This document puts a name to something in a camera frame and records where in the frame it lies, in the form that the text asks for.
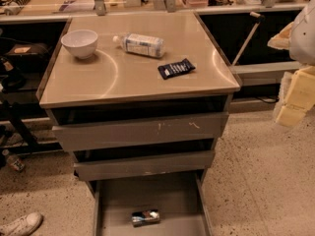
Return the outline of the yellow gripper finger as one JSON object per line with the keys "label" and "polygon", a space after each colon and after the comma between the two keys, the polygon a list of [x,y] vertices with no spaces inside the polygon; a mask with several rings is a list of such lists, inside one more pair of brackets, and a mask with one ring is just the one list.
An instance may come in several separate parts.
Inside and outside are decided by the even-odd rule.
{"label": "yellow gripper finger", "polygon": [[293,23],[289,23],[279,33],[270,38],[267,45],[277,50],[289,50]]}
{"label": "yellow gripper finger", "polygon": [[294,73],[285,72],[279,101],[275,106],[275,122],[285,127],[297,125],[315,105],[315,67],[308,66]]}

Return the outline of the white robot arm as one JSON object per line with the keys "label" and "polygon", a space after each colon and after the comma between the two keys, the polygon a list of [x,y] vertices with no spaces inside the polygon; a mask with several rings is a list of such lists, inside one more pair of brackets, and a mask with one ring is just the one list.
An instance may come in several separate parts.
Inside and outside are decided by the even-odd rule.
{"label": "white robot arm", "polygon": [[285,72],[279,102],[274,109],[276,123],[293,127],[315,105],[315,0],[294,21],[268,41],[268,46],[287,50],[302,67],[293,74]]}

